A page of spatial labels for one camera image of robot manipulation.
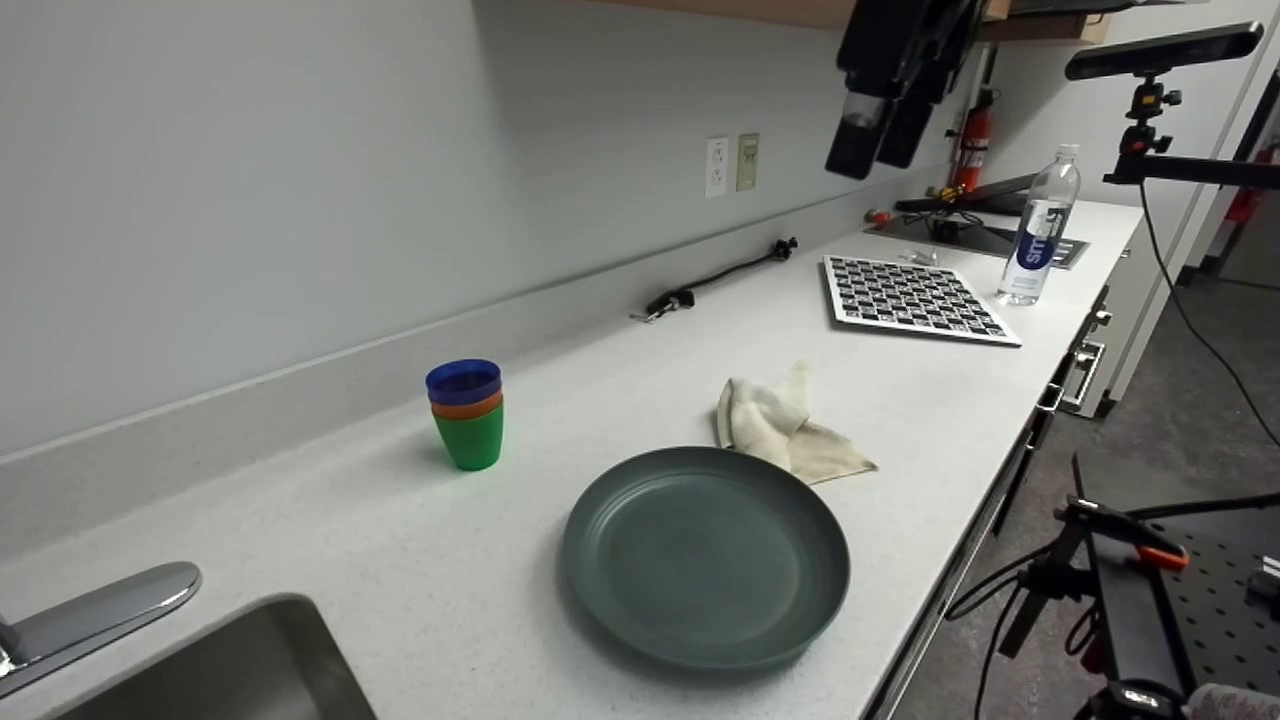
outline stacked cup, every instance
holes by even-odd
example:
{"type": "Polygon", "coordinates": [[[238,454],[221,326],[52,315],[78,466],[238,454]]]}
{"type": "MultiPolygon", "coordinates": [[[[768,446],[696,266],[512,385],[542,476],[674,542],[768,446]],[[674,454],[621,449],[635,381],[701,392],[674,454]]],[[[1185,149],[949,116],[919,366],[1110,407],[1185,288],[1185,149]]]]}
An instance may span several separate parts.
{"type": "Polygon", "coordinates": [[[451,468],[482,472],[506,454],[506,373],[451,362],[427,373],[427,400],[451,468]]]}

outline cable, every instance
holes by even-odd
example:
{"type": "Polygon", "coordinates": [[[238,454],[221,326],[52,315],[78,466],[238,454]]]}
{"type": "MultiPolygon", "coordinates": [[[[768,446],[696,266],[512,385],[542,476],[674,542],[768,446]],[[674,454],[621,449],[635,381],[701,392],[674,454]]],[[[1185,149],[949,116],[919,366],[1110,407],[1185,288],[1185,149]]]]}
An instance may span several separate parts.
{"type": "Polygon", "coordinates": [[[1012,606],[1018,606],[1019,596],[1025,596],[1025,589],[1012,589],[1010,599],[1003,599],[1003,607],[1001,607],[1001,615],[996,615],[996,623],[994,623],[994,640],[987,640],[987,654],[984,654],[984,667],[981,667],[981,676],[977,676],[972,720],[984,720],[984,702],[987,702],[987,676],[994,676],[994,662],[996,662],[996,640],[1001,640],[1003,619],[1010,619],[1010,611],[1012,611],[1012,606]]]}
{"type": "Polygon", "coordinates": [[[1213,284],[1235,284],[1235,288],[1256,288],[1256,291],[1280,291],[1280,284],[1256,284],[1256,282],[1240,282],[1240,276],[1217,276],[1213,284]]]}
{"type": "Polygon", "coordinates": [[[1280,449],[1280,434],[1264,421],[1264,412],[1256,407],[1247,385],[1240,381],[1240,373],[1233,367],[1233,362],[1194,326],[1182,291],[1177,291],[1177,282],[1159,257],[1159,241],[1156,241],[1156,219],[1152,219],[1152,205],[1149,205],[1149,185],[1135,185],[1140,187],[1140,202],[1145,202],[1145,216],[1149,216],[1149,243],[1152,243],[1152,257],[1159,266],[1159,276],[1167,284],[1167,301],[1177,307],[1177,315],[1190,326],[1190,332],[1195,335],[1195,346],[1233,376],[1233,385],[1240,389],[1240,400],[1247,404],[1253,421],[1270,434],[1270,442],[1280,449]]]}
{"type": "Polygon", "coordinates": [[[680,307],[694,307],[696,306],[696,288],[709,288],[709,284],[720,284],[723,276],[738,276],[738,274],[748,274],[748,269],[759,269],[759,266],[784,266],[792,261],[800,248],[795,237],[784,237],[784,241],[774,241],[766,257],[752,257],[752,261],[741,261],[741,266],[729,266],[723,274],[713,274],[713,276],[701,276],[694,284],[680,284],[680,288],[667,288],[663,297],[657,297],[653,306],[644,306],[642,321],[659,321],[659,315],[674,315],[680,307]]]}
{"type": "Polygon", "coordinates": [[[1090,654],[1090,645],[1091,645],[1096,634],[1100,634],[1100,619],[1106,619],[1106,607],[1091,599],[1090,611],[1082,611],[1076,623],[1070,629],[1066,654],[1070,654],[1070,656],[1090,654]]]}
{"type": "Polygon", "coordinates": [[[1085,496],[1085,472],[1082,472],[1082,454],[1072,454],[1072,486],[1085,496]]]}
{"type": "MultiPolygon", "coordinates": [[[[1233,376],[1233,385],[1240,389],[1240,400],[1247,404],[1253,421],[1264,428],[1264,437],[1280,449],[1278,428],[1264,421],[1264,412],[1256,407],[1247,385],[1240,381],[1240,373],[1233,367],[1233,362],[1213,347],[1213,341],[1194,326],[1182,288],[1159,257],[1159,241],[1156,241],[1156,216],[1152,216],[1152,202],[1149,202],[1149,185],[1135,185],[1140,202],[1145,202],[1145,219],[1149,219],[1149,243],[1159,269],[1159,282],[1167,288],[1167,301],[1177,307],[1177,315],[1190,326],[1190,332],[1199,341],[1199,347],[1233,376]]],[[[1194,503],[1152,503],[1152,509],[1133,509],[1133,521],[1159,521],[1159,517],[1194,517],[1194,513],[1235,513],[1235,509],[1270,509],[1280,503],[1280,491],[1264,491],[1264,496],[1230,496],[1230,500],[1194,500],[1194,503]]]]}
{"type": "Polygon", "coordinates": [[[1030,566],[1036,566],[1039,556],[1047,556],[1047,543],[1036,550],[1036,554],[1030,554],[1030,556],[1019,556],[1019,559],[1012,559],[1012,566],[1003,566],[1003,569],[996,569],[994,576],[977,582],[967,591],[961,591],[961,596],[949,606],[949,615],[944,615],[944,619],[961,619],[961,615],[984,607],[1001,589],[1018,586],[1019,572],[1025,572],[1030,566]]]}

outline white cloth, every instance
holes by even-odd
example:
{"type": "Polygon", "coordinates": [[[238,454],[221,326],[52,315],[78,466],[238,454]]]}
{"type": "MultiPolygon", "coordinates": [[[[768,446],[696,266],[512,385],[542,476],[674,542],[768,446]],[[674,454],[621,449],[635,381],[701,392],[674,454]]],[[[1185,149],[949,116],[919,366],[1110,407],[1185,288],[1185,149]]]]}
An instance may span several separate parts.
{"type": "Polygon", "coordinates": [[[729,381],[713,412],[718,446],[759,456],[803,486],[878,472],[839,434],[809,421],[809,373],[795,367],[784,392],[729,381]]]}
{"type": "Polygon", "coordinates": [[[1199,685],[1190,703],[1190,720],[1280,720],[1280,697],[1199,685]]]}

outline plate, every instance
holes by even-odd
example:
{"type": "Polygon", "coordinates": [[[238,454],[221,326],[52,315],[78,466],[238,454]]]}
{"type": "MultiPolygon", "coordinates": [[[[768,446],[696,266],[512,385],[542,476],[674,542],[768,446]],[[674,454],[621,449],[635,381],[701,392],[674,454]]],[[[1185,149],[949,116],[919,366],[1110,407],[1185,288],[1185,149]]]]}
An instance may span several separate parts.
{"type": "Polygon", "coordinates": [[[795,476],[723,449],[609,468],[566,529],[570,599],[685,674],[792,663],[839,611],[850,543],[795,476]]]}

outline countertop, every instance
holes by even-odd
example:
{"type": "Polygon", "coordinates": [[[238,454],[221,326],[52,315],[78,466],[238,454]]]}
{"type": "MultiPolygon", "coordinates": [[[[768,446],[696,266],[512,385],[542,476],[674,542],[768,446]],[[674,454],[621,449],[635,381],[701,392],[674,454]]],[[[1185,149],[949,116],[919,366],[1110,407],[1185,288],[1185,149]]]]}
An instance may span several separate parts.
{"type": "MultiPolygon", "coordinates": [[[[822,257],[901,261],[910,248],[839,237],[709,288],[659,326],[621,321],[507,355],[507,449],[491,472],[451,472],[426,412],[406,404],[9,559],[0,589],[11,615],[165,559],[196,559],[203,589],[177,615],[0,702],[0,715],[52,715],[214,623],[302,591],[383,720],[850,720],[1135,225],[1135,209],[1076,209],[1070,234],[1091,248],[1047,282],[1039,306],[1001,307],[1019,347],[837,332],[822,257]],[[713,446],[709,407],[723,381],[780,385],[792,366],[809,366],[814,415],[880,466],[822,486],[852,550],[852,591],[834,629],[790,674],[741,685],[635,674],[584,640],[555,591],[555,543],[578,496],[635,454],[713,446]]],[[[940,266],[987,291],[1003,261],[944,248],[940,266]]]]}

